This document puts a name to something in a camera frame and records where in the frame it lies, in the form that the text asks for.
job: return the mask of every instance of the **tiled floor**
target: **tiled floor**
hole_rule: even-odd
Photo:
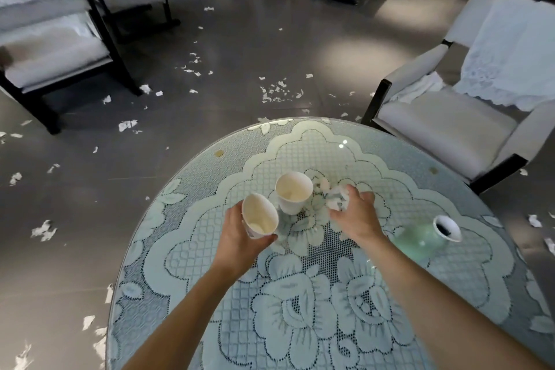
[[[30,369],[98,369],[92,328],[107,324],[106,287],[116,279],[130,236],[151,199],[201,149],[257,121],[301,116],[362,115],[380,79],[438,44],[464,0],[367,0],[357,8],[323,0],[170,0],[182,25],[121,47],[132,75],[153,93],[137,98],[109,77],[90,79],[48,100],[65,129],[49,135],[0,95],[0,368],[14,366],[25,341]],[[213,6],[214,11],[204,11]],[[188,63],[194,52],[202,60]],[[200,77],[180,67],[194,65]],[[306,79],[313,73],[313,79]],[[287,78],[300,99],[262,103],[261,82]],[[112,102],[101,99],[111,95]],[[134,130],[118,131],[123,120]],[[530,164],[483,199],[521,247],[550,304],[555,258],[553,138]],[[46,171],[54,163],[60,168]],[[23,175],[14,187],[15,172]],[[537,213],[544,228],[526,215]],[[31,229],[51,219],[48,242]]]

